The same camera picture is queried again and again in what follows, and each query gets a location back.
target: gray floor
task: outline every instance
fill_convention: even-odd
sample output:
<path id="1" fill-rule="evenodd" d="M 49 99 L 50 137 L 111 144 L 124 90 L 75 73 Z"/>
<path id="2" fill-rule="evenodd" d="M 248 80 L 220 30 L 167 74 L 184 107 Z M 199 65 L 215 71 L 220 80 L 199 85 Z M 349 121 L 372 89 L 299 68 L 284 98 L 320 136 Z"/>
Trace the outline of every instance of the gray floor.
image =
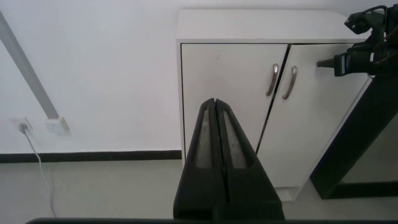
<path id="1" fill-rule="evenodd" d="M 172 218 L 181 161 L 47 163 L 59 217 Z M 50 217 L 49 196 L 37 164 L 0 165 L 0 223 Z M 308 182 L 288 219 L 398 220 L 398 198 L 321 200 Z"/>

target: cabinet handle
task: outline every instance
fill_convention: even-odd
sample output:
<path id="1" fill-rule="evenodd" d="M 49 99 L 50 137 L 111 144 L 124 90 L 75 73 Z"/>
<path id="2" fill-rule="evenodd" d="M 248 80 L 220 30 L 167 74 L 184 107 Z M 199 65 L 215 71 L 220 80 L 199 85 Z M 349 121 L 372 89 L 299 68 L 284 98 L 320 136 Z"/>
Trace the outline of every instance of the cabinet handle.
<path id="1" fill-rule="evenodd" d="M 292 67 L 292 79 L 290 81 L 289 88 L 287 89 L 286 94 L 282 96 L 282 99 L 287 100 L 287 98 L 290 96 L 290 93 L 293 90 L 294 83 L 296 82 L 296 77 L 297 77 L 297 67 L 293 66 Z"/>
<path id="2" fill-rule="evenodd" d="M 279 69 L 279 66 L 278 66 L 277 63 L 275 63 L 275 64 L 272 66 L 272 80 L 271 80 L 271 85 L 269 86 L 269 89 L 268 89 L 268 91 L 267 91 L 267 93 L 266 93 L 267 96 L 270 96 L 271 93 L 274 91 L 274 87 L 275 87 L 275 83 L 276 83 L 276 78 L 277 78 L 277 76 L 278 76 L 278 69 Z"/>

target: wall switch plate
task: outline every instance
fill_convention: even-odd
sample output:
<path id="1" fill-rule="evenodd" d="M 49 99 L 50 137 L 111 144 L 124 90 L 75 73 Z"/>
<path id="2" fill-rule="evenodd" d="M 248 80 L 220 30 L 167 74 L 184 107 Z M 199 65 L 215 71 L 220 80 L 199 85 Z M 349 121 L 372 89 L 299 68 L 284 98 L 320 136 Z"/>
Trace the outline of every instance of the wall switch plate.
<path id="1" fill-rule="evenodd" d="M 10 122 L 12 123 L 12 125 L 14 125 L 14 127 L 19 131 L 19 124 L 24 123 L 27 125 L 27 129 L 28 131 L 32 130 L 32 126 L 30 125 L 30 123 L 28 122 L 28 120 L 26 118 L 9 118 Z"/>
<path id="2" fill-rule="evenodd" d="M 69 126 L 64 117 L 58 119 L 48 119 L 45 121 L 45 126 L 51 133 L 64 135 L 69 132 Z"/>

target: cabinet door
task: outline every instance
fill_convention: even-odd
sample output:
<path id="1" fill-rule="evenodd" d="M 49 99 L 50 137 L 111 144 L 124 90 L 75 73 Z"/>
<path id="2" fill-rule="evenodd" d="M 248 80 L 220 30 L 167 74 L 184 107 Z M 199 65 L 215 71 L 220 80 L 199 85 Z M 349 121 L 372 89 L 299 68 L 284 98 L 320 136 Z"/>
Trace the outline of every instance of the cabinet door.
<path id="1" fill-rule="evenodd" d="M 350 44 L 293 45 L 275 95 L 257 154 L 274 187 L 301 186 L 340 121 L 365 85 L 363 73 L 335 77 L 319 60 L 344 52 Z M 290 96 L 284 100 L 292 80 Z"/>
<path id="2" fill-rule="evenodd" d="M 266 93 L 273 64 L 280 68 L 286 48 L 285 44 L 182 44 L 186 155 L 199 107 L 209 98 L 232 107 L 252 147 L 257 147 L 272 99 L 272 93 Z"/>

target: white wall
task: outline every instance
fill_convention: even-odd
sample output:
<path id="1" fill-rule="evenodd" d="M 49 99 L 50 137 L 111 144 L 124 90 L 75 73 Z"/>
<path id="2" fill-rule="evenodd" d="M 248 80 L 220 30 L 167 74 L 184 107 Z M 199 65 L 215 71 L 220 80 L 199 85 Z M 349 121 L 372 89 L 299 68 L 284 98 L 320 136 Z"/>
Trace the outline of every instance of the white wall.
<path id="1" fill-rule="evenodd" d="M 375 4 L 1 0 L 0 10 L 72 135 L 47 132 L 44 112 L 0 45 L 0 153 L 30 152 L 7 120 L 18 116 L 30 121 L 40 152 L 180 149 L 175 55 L 180 8 L 332 9 L 349 14 Z"/>

